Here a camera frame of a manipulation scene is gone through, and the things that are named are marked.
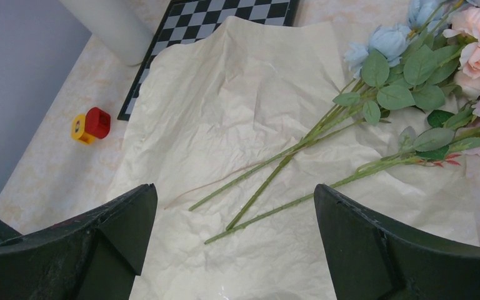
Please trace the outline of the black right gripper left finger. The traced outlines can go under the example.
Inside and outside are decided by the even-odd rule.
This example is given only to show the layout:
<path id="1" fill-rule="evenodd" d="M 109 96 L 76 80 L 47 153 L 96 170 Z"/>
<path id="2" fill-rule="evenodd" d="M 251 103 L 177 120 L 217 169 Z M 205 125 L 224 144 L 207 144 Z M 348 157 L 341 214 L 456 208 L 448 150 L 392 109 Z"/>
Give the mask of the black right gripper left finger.
<path id="1" fill-rule="evenodd" d="M 0 244 L 0 299 L 128 299 L 143 271 L 158 194 L 142 184 Z"/>

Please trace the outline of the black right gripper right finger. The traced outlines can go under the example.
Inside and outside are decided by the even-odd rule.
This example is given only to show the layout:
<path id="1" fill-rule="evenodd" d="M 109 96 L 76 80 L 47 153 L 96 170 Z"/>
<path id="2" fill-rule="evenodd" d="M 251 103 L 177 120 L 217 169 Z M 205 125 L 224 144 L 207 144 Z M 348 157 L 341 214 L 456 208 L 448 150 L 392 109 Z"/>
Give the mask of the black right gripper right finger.
<path id="1" fill-rule="evenodd" d="M 480 299 L 480 247 L 408 226 L 324 184 L 314 205 L 338 299 Z"/>

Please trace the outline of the pink blue flower bunch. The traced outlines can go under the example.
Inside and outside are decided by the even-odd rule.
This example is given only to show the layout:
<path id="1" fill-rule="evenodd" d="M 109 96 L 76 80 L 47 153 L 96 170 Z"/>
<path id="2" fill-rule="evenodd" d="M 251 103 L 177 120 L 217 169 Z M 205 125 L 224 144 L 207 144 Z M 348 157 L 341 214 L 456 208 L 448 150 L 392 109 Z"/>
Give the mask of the pink blue flower bunch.
<path id="1" fill-rule="evenodd" d="M 351 45 L 344 61 L 353 77 L 309 132 L 217 190 L 278 162 L 210 243 L 249 226 L 243 216 L 298 152 L 358 124 L 386 123 L 393 111 L 416 108 L 427 114 L 428 128 L 417 134 L 407 127 L 396 153 L 359 166 L 336 186 L 398 165 L 442 167 L 462 154 L 480 157 L 480 1 L 411 1 L 406 24 L 377 27 L 367 44 Z"/>

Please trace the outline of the white ceramic vase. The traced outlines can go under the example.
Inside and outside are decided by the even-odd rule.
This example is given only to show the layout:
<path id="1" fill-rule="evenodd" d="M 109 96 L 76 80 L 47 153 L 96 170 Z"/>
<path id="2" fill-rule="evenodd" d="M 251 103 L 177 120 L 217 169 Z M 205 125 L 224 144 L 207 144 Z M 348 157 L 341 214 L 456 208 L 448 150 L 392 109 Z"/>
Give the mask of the white ceramic vase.
<path id="1" fill-rule="evenodd" d="M 141 64 L 153 32 L 124 1 L 61 0 L 62 5 L 125 65 Z"/>

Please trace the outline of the red yellow toy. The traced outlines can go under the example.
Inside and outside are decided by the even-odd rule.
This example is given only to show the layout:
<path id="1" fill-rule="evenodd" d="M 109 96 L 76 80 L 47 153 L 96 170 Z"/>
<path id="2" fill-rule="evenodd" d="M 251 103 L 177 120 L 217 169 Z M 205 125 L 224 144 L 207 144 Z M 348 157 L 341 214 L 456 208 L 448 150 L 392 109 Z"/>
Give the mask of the red yellow toy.
<path id="1" fill-rule="evenodd" d="M 98 107 L 86 114 L 77 115 L 71 123 L 71 138 L 81 144 L 91 145 L 104 139 L 111 130 L 111 115 Z"/>

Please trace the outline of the black white checkerboard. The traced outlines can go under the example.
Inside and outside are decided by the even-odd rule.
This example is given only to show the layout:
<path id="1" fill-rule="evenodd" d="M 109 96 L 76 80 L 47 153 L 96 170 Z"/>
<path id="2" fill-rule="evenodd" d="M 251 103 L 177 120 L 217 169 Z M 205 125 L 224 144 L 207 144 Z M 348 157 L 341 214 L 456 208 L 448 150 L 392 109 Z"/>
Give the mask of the black white checkerboard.
<path id="1" fill-rule="evenodd" d="M 298 4 L 298 0 L 170 1 L 117 119 L 129 120 L 151 63 L 161 51 L 172 45 L 191 44 L 209 37 L 230 16 L 263 25 L 292 26 Z"/>

